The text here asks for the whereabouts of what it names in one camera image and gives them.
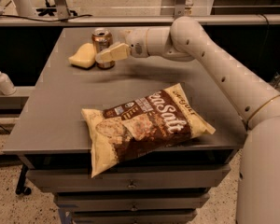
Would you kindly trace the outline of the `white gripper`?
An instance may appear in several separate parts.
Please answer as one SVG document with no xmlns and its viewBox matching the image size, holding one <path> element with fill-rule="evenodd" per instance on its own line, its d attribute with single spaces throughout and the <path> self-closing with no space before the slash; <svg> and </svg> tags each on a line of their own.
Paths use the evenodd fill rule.
<svg viewBox="0 0 280 224">
<path fill-rule="evenodd" d="M 134 58 L 146 58 L 147 29 L 123 30 L 122 39 L 126 43 L 117 42 L 107 49 L 103 49 L 95 56 L 98 63 L 109 63 L 127 59 L 131 53 Z"/>
</svg>

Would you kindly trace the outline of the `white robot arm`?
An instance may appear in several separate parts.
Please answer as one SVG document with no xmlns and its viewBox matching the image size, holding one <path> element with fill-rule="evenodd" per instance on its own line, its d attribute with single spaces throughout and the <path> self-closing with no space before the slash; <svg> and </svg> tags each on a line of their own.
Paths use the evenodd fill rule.
<svg viewBox="0 0 280 224">
<path fill-rule="evenodd" d="M 238 182 L 237 224 L 280 224 L 280 92 L 218 46 L 191 17 L 169 28 L 142 28 L 99 51 L 98 62 L 128 56 L 190 56 L 204 67 L 243 119 L 245 140 Z"/>
</svg>

